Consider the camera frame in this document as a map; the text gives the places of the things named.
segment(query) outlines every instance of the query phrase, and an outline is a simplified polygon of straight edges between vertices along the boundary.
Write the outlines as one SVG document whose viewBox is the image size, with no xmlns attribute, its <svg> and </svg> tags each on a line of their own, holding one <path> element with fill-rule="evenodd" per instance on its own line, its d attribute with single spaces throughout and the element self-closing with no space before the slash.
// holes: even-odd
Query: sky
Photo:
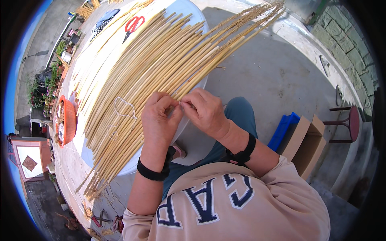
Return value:
<svg viewBox="0 0 386 241">
<path fill-rule="evenodd" d="M 29 23 L 24 35 L 19 42 L 15 55 L 12 59 L 11 68 L 8 75 L 7 87 L 5 89 L 5 100 L 4 100 L 4 113 L 3 113 L 3 130 L 5 134 L 15 132 L 15 123 L 14 123 L 14 105 L 15 105 L 15 90 L 16 90 L 16 80 L 19 73 L 20 64 L 29 42 L 32 33 L 34 32 L 36 25 L 43 16 L 44 12 L 47 10 L 48 6 L 52 3 L 53 0 L 46 0 L 39 7 L 35 15 L 32 17 L 31 22 Z M 27 209 L 29 215 L 32 218 L 31 212 L 28 208 L 27 201 L 23 193 L 22 183 L 20 179 L 20 173 L 17 166 L 15 166 L 11 160 L 8 159 L 9 163 L 9 172 L 14 180 L 15 187 L 19 193 L 20 199 L 22 200 L 25 208 Z"/>
</svg>

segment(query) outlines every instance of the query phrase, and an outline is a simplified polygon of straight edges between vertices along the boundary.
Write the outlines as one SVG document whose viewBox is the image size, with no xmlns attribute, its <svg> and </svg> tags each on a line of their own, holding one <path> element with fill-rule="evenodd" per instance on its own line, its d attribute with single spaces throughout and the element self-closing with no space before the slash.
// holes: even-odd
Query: blue plastic crate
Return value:
<svg viewBox="0 0 386 241">
<path fill-rule="evenodd" d="M 299 121 L 300 117 L 295 114 L 295 112 L 292 112 L 290 115 L 283 115 L 278 127 L 276 128 L 275 134 L 273 134 L 273 137 L 268 143 L 268 147 L 273 151 L 276 151 L 281 141 L 283 140 L 283 137 L 286 134 L 290 124 L 297 124 Z"/>
</svg>

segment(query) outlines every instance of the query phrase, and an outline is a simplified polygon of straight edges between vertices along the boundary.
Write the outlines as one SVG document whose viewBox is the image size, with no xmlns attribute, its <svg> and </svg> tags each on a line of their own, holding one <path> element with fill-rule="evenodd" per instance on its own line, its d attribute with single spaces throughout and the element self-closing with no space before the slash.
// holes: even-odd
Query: red scissors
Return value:
<svg viewBox="0 0 386 241">
<path fill-rule="evenodd" d="M 123 39 L 123 42 L 126 41 L 126 39 L 129 37 L 129 35 L 134 32 L 135 30 L 137 30 L 142 24 L 144 24 L 145 22 L 145 17 L 144 16 L 141 16 L 141 17 L 133 17 L 132 19 L 130 19 L 127 24 L 126 24 L 126 27 L 125 27 L 125 31 L 126 31 L 126 35 L 125 35 L 125 38 Z"/>
</svg>

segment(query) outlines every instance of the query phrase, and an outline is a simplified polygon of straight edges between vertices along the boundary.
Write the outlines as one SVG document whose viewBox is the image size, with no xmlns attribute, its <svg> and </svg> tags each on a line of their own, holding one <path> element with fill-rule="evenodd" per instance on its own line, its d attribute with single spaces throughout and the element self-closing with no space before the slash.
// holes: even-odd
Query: blue pants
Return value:
<svg viewBox="0 0 386 241">
<path fill-rule="evenodd" d="M 236 97 L 231 99 L 228 102 L 227 107 L 225 108 L 224 114 L 236 125 L 251 133 L 257 138 L 255 114 L 253 112 L 252 106 L 244 97 Z M 225 156 L 225 147 L 221 145 L 218 141 L 216 141 L 209 154 L 200 162 L 194 165 L 184 166 L 171 162 L 169 166 L 170 174 L 164 180 L 162 200 L 166 198 L 166 195 L 168 194 L 171 185 L 175 182 L 175 180 L 177 180 L 177 178 L 187 173 L 188 171 L 193 170 L 202 165 L 213 162 L 219 162 L 221 161 L 220 158 L 223 156 Z"/>
</svg>

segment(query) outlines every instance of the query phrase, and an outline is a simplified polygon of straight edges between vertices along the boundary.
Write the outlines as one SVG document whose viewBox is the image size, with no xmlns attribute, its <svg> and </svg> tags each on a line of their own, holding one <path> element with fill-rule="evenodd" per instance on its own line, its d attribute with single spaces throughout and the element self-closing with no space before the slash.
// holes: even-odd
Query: beige sweatshirt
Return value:
<svg viewBox="0 0 386 241">
<path fill-rule="evenodd" d="M 318 192 L 280 156 L 258 178 L 217 162 L 178 178 L 155 215 L 124 212 L 124 240 L 328 240 L 330 219 Z"/>
</svg>

